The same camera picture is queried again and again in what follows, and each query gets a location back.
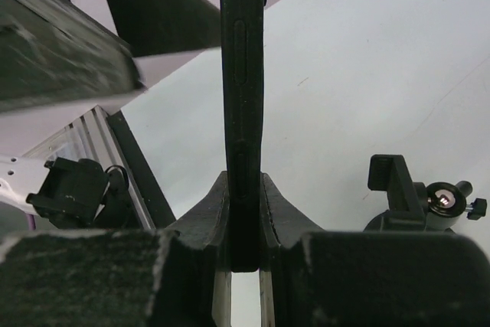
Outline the black round-base phone stand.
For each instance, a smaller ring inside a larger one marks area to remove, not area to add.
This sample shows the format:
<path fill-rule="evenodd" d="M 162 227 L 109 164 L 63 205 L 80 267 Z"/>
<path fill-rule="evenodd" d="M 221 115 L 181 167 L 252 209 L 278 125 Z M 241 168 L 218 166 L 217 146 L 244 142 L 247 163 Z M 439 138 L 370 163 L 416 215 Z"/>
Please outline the black round-base phone stand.
<path fill-rule="evenodd" d="M 388 209 L 374 217 L 366 231 L 414 231 L 452 233 L 461 216 L 477 221 L 486 216 L 488 202 L 469 202 L 472 184 L 414 181 L 402 155 L 371 157 L 367 187 L 387 195 Z"/>

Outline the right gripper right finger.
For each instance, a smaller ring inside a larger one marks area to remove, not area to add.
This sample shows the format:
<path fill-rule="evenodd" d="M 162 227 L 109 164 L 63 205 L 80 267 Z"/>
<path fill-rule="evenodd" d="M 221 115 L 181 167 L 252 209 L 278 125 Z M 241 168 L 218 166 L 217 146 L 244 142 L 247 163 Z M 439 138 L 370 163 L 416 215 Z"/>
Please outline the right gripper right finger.
<path fill-rule="evenodd" d="M 260 192 L 262 326 L 328 326 L 326 232 L 263 173 Z"/>

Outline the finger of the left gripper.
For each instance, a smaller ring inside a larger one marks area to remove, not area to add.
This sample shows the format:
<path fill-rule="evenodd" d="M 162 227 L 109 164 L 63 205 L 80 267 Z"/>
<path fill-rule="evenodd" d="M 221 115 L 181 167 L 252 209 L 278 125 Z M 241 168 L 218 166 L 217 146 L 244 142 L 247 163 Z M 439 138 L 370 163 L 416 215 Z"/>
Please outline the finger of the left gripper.
<path fill-rule="evenodd" d="M 68 0 L 1 0 L 1 111 L 144 89 L 128 46 Z"/>
<path fill-rule="evenodd" d="M 208 0 L 107 0 L 117 34 L 133 57 L 221 45 L 221 15 Z"/>

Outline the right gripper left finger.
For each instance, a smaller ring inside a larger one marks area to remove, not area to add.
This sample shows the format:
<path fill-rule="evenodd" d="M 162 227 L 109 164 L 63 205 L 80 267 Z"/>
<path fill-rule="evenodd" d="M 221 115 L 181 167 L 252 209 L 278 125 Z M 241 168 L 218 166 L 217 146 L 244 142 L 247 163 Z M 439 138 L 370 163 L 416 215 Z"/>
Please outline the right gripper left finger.
<path fill-rule="evenodd" d="M 162 235 L 154 326 L 230 326 L 231 269 L 227 173 Z"/>

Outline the black phone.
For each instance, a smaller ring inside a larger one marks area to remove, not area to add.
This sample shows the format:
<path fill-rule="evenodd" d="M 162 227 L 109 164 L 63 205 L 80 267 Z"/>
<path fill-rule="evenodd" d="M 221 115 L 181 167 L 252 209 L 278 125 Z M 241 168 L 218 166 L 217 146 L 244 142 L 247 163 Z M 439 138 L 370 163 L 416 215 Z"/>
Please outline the black phone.
<path fill-rule="evenodd" d="M 266 0 L 220 0 L 224 137 L 235 273 L 259 267 Z"/>

